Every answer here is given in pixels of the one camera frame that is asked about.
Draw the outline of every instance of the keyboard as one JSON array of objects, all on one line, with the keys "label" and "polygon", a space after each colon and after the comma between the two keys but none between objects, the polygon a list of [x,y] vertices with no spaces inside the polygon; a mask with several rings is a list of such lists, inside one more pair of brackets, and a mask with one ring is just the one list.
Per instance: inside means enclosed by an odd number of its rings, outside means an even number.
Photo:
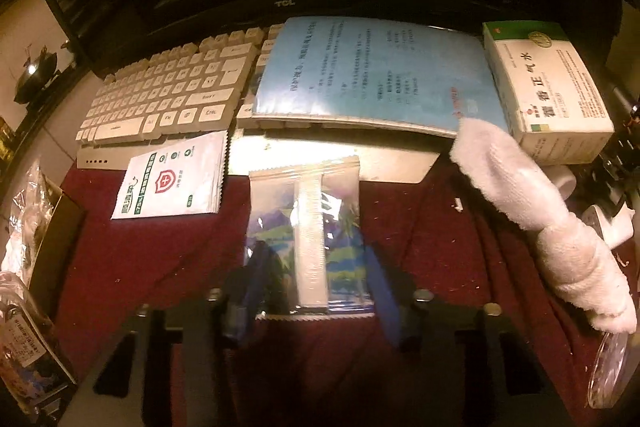
[{"label": "keyboard", "polygon": [[420,182],[447,143],[409,133],[372,140],[361,130],[253,117],[283,26],[188,42],[108,74],[76,134],[78,168],[126,170],[133,156],[234,126],[229,174],[357,154],[363,180]]}]

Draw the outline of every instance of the white packet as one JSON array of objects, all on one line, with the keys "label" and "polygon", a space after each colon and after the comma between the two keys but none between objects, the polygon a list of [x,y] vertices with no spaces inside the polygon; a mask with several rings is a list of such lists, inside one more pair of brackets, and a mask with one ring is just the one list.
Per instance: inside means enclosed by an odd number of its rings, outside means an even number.
[{"label": "white packet", "polygon": [[111,219],[217,212],[225,157],[219,131],[132,158]]}]

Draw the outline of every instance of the white towel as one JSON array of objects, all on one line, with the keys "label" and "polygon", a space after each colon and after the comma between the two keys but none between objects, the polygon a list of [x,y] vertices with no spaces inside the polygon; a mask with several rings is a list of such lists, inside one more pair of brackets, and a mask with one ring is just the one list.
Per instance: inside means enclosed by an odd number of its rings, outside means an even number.
[{"label": "white towel", "polygon": [[587,311],[601,331],[636,331],[625,275],[606,243],[569,212],[545,173],[495,125],[462,118],[451,159],[521,229],[538,233],[538,269],[561,299]]}]

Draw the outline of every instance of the dark red cloth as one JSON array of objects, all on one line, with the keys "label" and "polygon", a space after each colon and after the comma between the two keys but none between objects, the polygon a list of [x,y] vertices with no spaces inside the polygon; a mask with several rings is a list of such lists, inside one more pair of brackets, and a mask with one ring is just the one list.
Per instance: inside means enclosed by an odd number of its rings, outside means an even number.
[{"label": "dark red cloth", "polygon": [[[80,377],[141,303],[165,307],[204,291],[242,258],[248,178],[226,179],[217,215],[110,221],[123,177],[72,168],[63,183],[87,210],[56,316]],[[360,206],[365,240],[382,245],[418,286],[453,304],[498,302],[576,424],[596,425],[586,392],[600,335],[546,290],[524,234],[445,155],[417,185],[362,182]],[[632,247],[621,256],[633,272]],[[372,318],[261,323],[252,343],[228,357],[243,425],[402,425],[414,362]]]}]

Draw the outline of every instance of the blue booklet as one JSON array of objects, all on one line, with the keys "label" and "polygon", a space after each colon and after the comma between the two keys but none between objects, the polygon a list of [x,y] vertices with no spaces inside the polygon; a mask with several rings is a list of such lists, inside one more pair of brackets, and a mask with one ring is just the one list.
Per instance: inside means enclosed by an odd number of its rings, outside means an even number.
[{"label": "blue booklet", "polygon": [[417,24],[356,17],[288,19],[254,116],[455,136],[471,116],[508,130],[480,41]]}]

